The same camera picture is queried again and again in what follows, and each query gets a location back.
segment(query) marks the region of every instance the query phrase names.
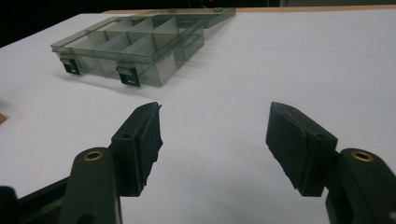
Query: black mechanical part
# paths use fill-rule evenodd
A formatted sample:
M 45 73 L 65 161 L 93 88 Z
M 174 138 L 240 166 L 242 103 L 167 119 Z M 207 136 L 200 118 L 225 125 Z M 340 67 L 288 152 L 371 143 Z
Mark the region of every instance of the black mechanical part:
M 122 223 L 120 196 L 141 194 L 163 145 L 160 107 L 156 102 L 139 106 L 108 148 L 95 147 L 76 156 L 69 177 L 20 199 L 13 188 L 0 187 L 0 222 Z
M 303 196 L 320 196 L 326 161 L 337 138 L 298 109 L 272 103 L 266 144 L 295 189 Z
M 271 104 L 266 143 L 303 196 L 329 190 L 332 224 L 396 223 L 396 177 L 375 154 L 357 148 L 336 152 L 332 134 L 280 103 Z

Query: plastic storage box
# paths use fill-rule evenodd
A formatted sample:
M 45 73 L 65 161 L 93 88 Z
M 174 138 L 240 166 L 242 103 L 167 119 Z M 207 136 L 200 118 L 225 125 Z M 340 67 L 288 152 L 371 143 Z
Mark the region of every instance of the plastic storage box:
M 111 17 L 51 45 L 67 73 L 162 86 L 234 8 L 168 9 Z

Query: dark background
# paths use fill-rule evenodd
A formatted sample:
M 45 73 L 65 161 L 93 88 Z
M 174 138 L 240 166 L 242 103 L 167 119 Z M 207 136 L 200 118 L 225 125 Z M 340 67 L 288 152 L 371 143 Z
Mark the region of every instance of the dark background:
M 7 1 L 2 6 L 0 48 L 80 13 L 117 9 L 191 7 L 267 7 L 265 0 L 146 0 L 146 1 Z

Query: gray plastic case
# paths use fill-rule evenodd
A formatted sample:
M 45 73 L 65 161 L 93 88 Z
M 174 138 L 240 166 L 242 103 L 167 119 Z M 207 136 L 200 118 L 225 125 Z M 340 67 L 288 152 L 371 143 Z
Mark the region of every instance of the gray plastic case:
M 234 8 L 196 8 L 111 17 L 51 48 L 67 73 L 161 87 L 204 45 L 204 29 L 234 15 Z

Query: table surface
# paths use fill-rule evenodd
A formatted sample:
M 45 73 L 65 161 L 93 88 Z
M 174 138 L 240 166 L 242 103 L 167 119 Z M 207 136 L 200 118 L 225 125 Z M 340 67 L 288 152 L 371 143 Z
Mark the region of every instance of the table surface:
M 68 176 L 150 102 L 162 105 L 163 147 L 142 195 L 122 198 L 124 223 L 329 223 L 327 191 L 301 197 L 265 145 L 271 102 L 396 171 L 394 7 L 238 11 L 160 88 L 67 74 L 50 44 L 114 15 L 80 14 L 0 49 L 0 184 L 19 197 Z

